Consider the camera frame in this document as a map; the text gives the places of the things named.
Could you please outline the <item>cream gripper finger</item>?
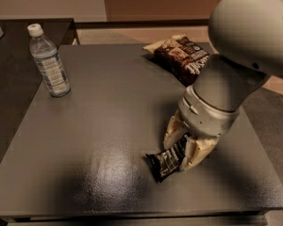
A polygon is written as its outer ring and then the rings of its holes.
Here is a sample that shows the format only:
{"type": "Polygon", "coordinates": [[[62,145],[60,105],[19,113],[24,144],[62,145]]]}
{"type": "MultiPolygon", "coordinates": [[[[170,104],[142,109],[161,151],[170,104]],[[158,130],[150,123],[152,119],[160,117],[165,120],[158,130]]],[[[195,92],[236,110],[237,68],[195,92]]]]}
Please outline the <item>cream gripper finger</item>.
{"type": "Polygon", "coordinates": [[[192,138],[187,137],[185,156],[181,162],[181,170],[189,170],[200,164],[216,147],[217,137],[192,138]]]}
{"type": "Polygon", "coordinates": [[[184,121],[180,117],[179,111],[177,110],[169,120],[163,140],[164,148],[165,149],[171,148],[187,133],[188,133],[188,127],[184,124],[184,121]]]}

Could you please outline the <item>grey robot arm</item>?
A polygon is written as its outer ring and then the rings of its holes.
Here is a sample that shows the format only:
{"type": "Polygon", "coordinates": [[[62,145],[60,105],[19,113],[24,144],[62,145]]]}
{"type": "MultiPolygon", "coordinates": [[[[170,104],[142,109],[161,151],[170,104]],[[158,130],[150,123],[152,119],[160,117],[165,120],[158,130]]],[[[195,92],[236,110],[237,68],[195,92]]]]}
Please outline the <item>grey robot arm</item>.
{"type": "Polygon", "coordinates": [[[283,0],[221,0],[208,36],[216,53],[186,88],[163,141],[168,149],[189,134],[181,170],[212,152],[252,92],[271,76],[283,79],[283,0]]]}

